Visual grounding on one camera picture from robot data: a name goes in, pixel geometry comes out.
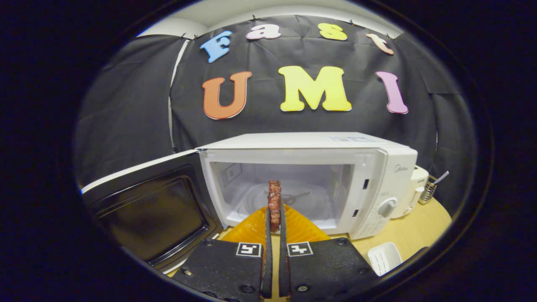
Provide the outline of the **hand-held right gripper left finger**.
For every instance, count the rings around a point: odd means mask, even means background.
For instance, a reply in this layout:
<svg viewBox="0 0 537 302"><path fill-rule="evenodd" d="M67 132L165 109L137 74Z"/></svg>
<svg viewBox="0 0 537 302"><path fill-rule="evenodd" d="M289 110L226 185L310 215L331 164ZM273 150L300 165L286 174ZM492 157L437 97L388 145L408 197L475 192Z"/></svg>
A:
<svg viewBox="0 0 537 302"><path fill-rule="evenodd" d="M225 302L272 296L270 212L260 208L221 240L200 242L173 279L197 294Z"/></svg>

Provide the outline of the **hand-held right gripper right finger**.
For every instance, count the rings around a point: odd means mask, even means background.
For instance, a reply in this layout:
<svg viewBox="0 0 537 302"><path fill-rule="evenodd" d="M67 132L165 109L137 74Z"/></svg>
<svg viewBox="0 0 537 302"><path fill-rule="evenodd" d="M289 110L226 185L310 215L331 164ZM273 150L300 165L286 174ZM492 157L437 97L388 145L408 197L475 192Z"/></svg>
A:
<svg viewBox="0 0 537 302"><path fill-rule="evenodd" d="M349 239L330 238L297 210L282 205L281 297L290 302L342 302L379 281Z"/></svg>

